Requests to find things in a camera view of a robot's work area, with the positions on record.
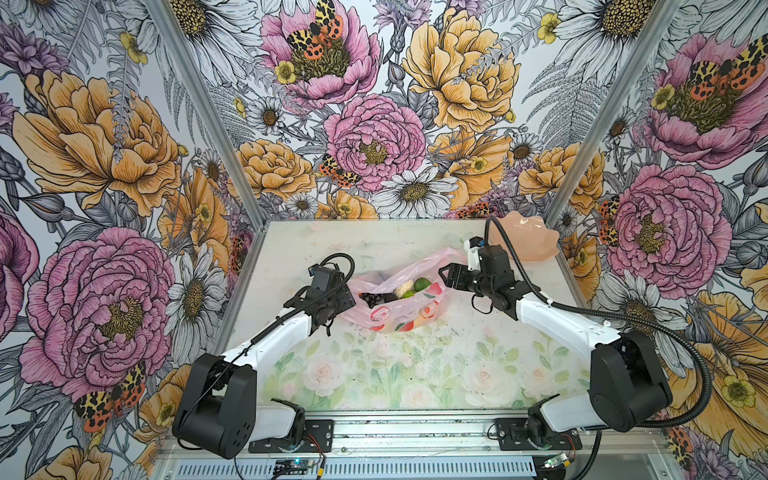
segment metal bracket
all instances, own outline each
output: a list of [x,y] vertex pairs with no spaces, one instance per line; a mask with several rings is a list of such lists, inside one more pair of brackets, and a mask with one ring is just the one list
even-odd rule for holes
[[[541,447],[533,445],[528,440],[528,428],[525,423],[526,418],[506,418],[496,419],[496,429],[498,430],[498,447],[502,452],[520,451],[520,450],[541,450]],[[551,438],[550,445],[553,450],[571,450],[573,448],[581,450],[581,440],[578,438],[576,430],[557,433]]]
[[[333,420],[306,420],[304,432],[315,437],[324,453],[330,452],[333,446]],[[317,452],[315,446],[306,440],[298,447],[287,445],[283,439],[256,440],[248,444],[249,453],[312,453]]]

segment green lime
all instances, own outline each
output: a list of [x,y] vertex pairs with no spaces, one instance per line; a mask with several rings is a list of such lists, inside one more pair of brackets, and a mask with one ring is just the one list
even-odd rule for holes
[[422,290],[424,290],[430,285],[432,285],[432,282],[422,277],[413,283],[413,289],[416,290],[417,292],[421,292]]

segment yellow flower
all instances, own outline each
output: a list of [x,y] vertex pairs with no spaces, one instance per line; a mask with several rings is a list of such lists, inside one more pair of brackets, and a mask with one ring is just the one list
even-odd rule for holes
[[191,370],[191,365],[171,370],[160,382],[157,391],[141,404],[139,417],[147,424],[134,431],[136,440],[149,443],[168,431],[174,423]]
[[242,118],[245,118],[248,116],[248,113],[246,112],[245,104],[243,103],[243,100],[240,97],[235,97],[234,104],[235,104],[235,110],[237,110],[238,115],[240,115]]
[[[545,150],[533,157],[536,167],[523,170],[520,174],[520,195],[534,194],[537,198],[541,198],[547,192],[557,190],[576,159],[580,146],[581,142],[577,142],[566,148],[556,147]],[[569,203],[581,215],[589,214],[603,194],[604,167],[605,154],[598,151],[579,180],[576,191],[571,195]]]
[[[494,124],[493,117],[509,111],[520,64],[513,62],[511,51],[500,61],[488,61],[484,55],[501,47],[498,34],[481,30],[480,21],[466,10],[456,13],[449,8],[444,25],[441,32],[428,22],[417,28],[402,67],[419,83],[412,91],[434,92],[439,127],[485,131]],[[467,72],[481,62],[485,66],[481,71]]]
[[723,388],[720,390],[726,402],[737,407],[743,408],[755,406],[755,387],[743,379],[738,379],[733,375],[728,375],[723,379]]
[[61,450],[56,458],[27,480],[109,480],[112,478],[112,454],[92,448],[87,454],[80,447]]
[[[703,434],[721,439],[733,430],[730,449],[754,457],[768,445],[768,325],[730,292],[700,291],[689,308],[696,323],[694,347],[712,372],[714,389],[705,410],[692,421]],[[687,411],[701,391],[699,372],[680,378],[669,369],[670,415]]]
[[451,192],[451,210],[475,203],[491,190],[491,183],[502,182],[511,142],[508,136],[493,138],[485,134],[475,139],[464,128],[438,135],[429,152],[443,164],[451,162],[444,178],[458,178],[458,189]]
[[328,204],[319,204],[315,218],[339,218],[345,220],[375,220],[379,218],[376,209],[365,198],[354,197],[340,190],[328,194]]
[[275,67],[275,75],[281,84],[292,84],[296,81],[296,67],[289,61],[281,60]]
[[44,192],[88,193],[81,207],[91,208],[107,189],[121,191],[149,217],[163,197],[181,185],[179,151],[149,99],[131,92],[128,135],[122,141],[122,159],[114,156],[112,107],[118,92],[103,78],[88,85],[78,77],[50,70],[42,81],[27,75],[27,89],[47,115],[16,112],[13,138],[27,156],[29,167],[41,178]]
[[[267,192],[288,200],[291,195],[308,192],[316,186],[312,164],[281,142],[246,142],[235,154],[257,197]],[[238,196],[232,177],[227,180],[227,189],[233,197]]]
[[650,101],[650,105],[657,110],[663,110],[667,107],[667,102],[672,100],[673,96],[674,86],[672,84],[666,84],[656,90],[653,99]]
[[544,43],[549,45],[557,39],[558,36],[554,34],[554,28],[560,24],[561,21],[558,18],[558,14],[548,13],[541,17],[541,27],[538,29],[536,36],[538,36],[539,40],[544,40]]
[[124,31],[120,34],[120,43],[123,44],[123,48],[128,51],[128,56],[134,63],[147,64],[147,54],[139,50],[139,44],[136,37]]
[[219,260],[219,266],[227,272],[230,235],[224,218],[227,210],[214,193],[218,190],[216,182],[196,167],[191,180],[184,183],[184,193],[176,191],[168,196],[157,219],[157,232],[160,245],[172,253],[191,247],[191,253],[197,254],[205,243],[214,249],[214,260]]
[[581,294],[587,301],[592,300],[598,289],[601,272],[598,239],[589,237],[586,232],[580,236],[574,232],[563,242],[562,247]]

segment pink plastic bag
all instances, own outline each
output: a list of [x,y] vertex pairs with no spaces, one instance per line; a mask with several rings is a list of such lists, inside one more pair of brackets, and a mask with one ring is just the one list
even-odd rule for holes
[[[347,285],[355,297],[356,305],[339,316],[352,323],[377,332],[407,332],[433,322],[445,312],[452,291],[438,275],[438,269],[451,262],[464,263],[465,257],[457,250],[444,248],[424,260],[408,265],[399,272],[384,278],[381,272],[355,276]],[[408,280],[424,277],[432,285],[410,298],[376,305],[369,308],[359,293],[389,293]]]

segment table surface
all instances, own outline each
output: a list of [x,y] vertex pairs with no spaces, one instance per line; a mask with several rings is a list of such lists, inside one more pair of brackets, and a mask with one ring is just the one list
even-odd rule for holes
[[[335,252],[356,274],[392,272],[443,247],[463,252],[483,220],[285,221],[269,225],[227,348],[261,331],[300,287],[307,268]],[[339,267],[346,268],[343,260]],[[555,258],[526,263],[534,283],[562,303],[574,297]],[[586,363],[539,331],[457,292],[435,322],[381,334],[336,319],[276,365],[261,399],[318,410],[521,409],[545,396],[586,390]],[[482,310],[487,299],[478,299]]]

